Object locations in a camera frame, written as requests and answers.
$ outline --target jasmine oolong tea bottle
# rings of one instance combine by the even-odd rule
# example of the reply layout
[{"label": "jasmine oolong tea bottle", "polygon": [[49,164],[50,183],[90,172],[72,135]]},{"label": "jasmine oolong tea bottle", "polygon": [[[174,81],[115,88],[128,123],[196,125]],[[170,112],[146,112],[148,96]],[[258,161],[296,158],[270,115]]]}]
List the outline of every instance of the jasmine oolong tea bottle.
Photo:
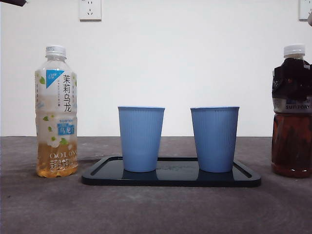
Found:
[{"label": "jasmine oolong tea bottle", "polygon": [[46,47],[47,61],[35,71],[37,174],[68,176],[77,170],[77,76],[66,50]]}]

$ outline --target plastic bottle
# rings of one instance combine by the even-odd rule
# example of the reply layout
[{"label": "plastic bottle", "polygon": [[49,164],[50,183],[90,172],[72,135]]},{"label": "plastic bottle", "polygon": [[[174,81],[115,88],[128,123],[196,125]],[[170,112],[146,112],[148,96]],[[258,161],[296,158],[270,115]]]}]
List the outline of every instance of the plastic bottle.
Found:
[{"label": "plastic bottle", "polygon": [[286,46],[273,71],[272,170],[296,178],[312,171],[312,72],[304,55],[304,45]]},{"label": "plastic bottle", "polygon": [[65,63],[65,48],[46,47],[35,71],[37,174],[68,176],[77,170],[77,76]]}]

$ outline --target bottle neck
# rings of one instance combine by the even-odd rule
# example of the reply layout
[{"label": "bottle neck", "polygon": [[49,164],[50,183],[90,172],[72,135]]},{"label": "bottle neck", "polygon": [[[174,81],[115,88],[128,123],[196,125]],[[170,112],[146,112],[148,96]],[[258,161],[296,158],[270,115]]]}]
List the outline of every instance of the bottle neck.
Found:
[{"label": "bottle neck", "polygon": [[292,58],[292,59],[300,59],[300,60],[303,60],[303,56],[304,56],[304,54],[293,54],[293,55],[286,55],[286,56],[284,56],[284,58],[285,58],[285,59]]},{"label": "bottle neck", "polygon": [[57,56],[57,55],[47,55],[46,58],[48,61],[62,61],[65,62],[65,57],[63,56]]}]

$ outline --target amber liquid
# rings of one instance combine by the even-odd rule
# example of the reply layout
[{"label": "amber liquid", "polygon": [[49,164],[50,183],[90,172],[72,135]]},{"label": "amber liquid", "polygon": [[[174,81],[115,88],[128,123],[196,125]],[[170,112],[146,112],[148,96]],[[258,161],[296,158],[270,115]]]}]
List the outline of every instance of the amber liquid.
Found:
[{"label": "amber liquid", "polygon": [[312,116],[275,114],[272,170],[288,177],[309,177],[312,172],[311,162]]},{"label": "amber liquid", "polygon": [[41,177],[69,176],[77,170],[77,144],[60,144],[53,148],[38,144],[37,174]]}]

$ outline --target black tray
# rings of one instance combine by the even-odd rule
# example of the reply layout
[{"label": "black tray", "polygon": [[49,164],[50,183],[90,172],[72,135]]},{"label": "black tray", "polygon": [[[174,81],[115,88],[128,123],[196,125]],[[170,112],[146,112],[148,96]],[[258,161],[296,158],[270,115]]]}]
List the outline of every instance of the black tray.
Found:
[{"label": "black tray", "polygon": [[261,176],[234,161],[227,173],[210,173],[199,169],[197,157],[159,157],[152,172],[129,172],[123,169],[122,157],[106,156],[82,175],[88,185],[257,187]]}]

